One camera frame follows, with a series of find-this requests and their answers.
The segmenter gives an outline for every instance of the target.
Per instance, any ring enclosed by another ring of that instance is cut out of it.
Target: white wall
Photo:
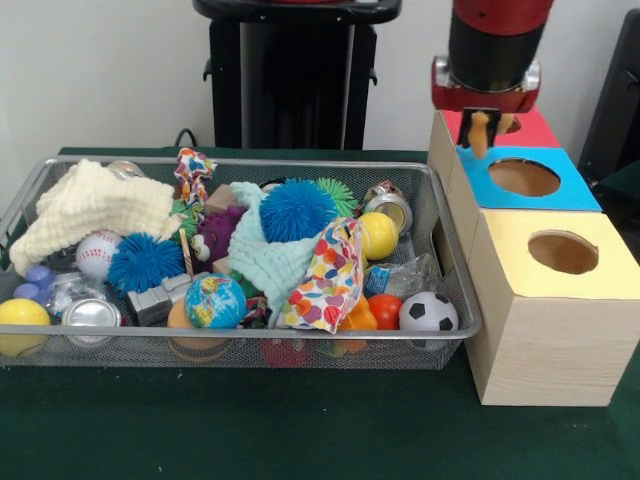
[[[183,126],[212,143],[210,85],[201,81],[208,21],[190,1],[0,3],[0,210],[61,146],[165,146]],[[539,51],[539,106],[574,159],[634,6],[640,0],[554,6]],[[378,27],[365,148],[428,148],[429,67],[446,51],[450,8],[404,0],[400,18]]]

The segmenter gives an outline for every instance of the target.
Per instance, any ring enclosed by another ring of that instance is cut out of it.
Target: yellow box lid
[[[483,215],[516,295],[640,299],[640,267],[606,215],[539,210],[483,210]]]

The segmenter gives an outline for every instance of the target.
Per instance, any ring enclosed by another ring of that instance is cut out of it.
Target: yellow ball
[[[398,246],[398,226],[391,217],[380,212],[369,212],[358,221],[364,230],[363,252],[368,260],[382,260]]]
[[[0,305],[0,324],[50,325],[49,314],[33,300],[16,298]],[[47,335],[0,335],[0,354],[10,357],[32,353]]]

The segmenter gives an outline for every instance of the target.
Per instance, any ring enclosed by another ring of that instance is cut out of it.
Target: colorful polka dot fabric
[[[208,195],[203,180],[211,178],[216,166],[203,153],[190,148],[180,149],[178,168],[174,176],[180,182],[180,197],[198,216],[204,218],[204,204]]]
[[[336,218],[320,235],[302,283],[285,302],[278,327],[335,333],[358,303],[363,284],[362,227]]]

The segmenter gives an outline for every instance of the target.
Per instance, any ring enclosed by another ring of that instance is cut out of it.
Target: shape sorter box
[[[442,114],[447,128],[457,140],[462,123],[462,113],[443,110]],[[513,133],[497,135],[496,147],[561,147],[553,130],[537,108],[533,108],[527,113],[516,114],[516,121],[519,124],[518,130]]]
[[[640,339],[640,267],[606,215],[483,210],[469,270],[482,404],[610,402]]]
[[[601,211],[564,150],[494,147],[476,159],[452,135],[436,112],[429,164],[443,183],[467,260],[483,208]]]
[[[520,123],[520,129],[514,133],[506,133],[503,135],[497,135],[495,140],[496,147],[544,147],[544,148],[560,148],[560,143],[556,139],[551,127],[547,124],[542,114],[538,109],[534,108],[528,113],[516,115]],[[450,112],[446,110],[436,111],[432,136],[431,146],[429,147],[430,164],[435,165],[435,161],[438,161],[436,168],[442,182],[442,186],[445,191],[449,185],[451,167],[452,167],[452,155],[451,147],[453,150],[456,148],[456,141],[458,139],[458,132],[460,131],[460,124],[462,122],[462,114],[460,112]],[[448,149],[449,155],[441,149],[434,151],[436,147],[434,140],[447,140],[443,142],[440,147],[446,149],[447,144],[450,147]]]

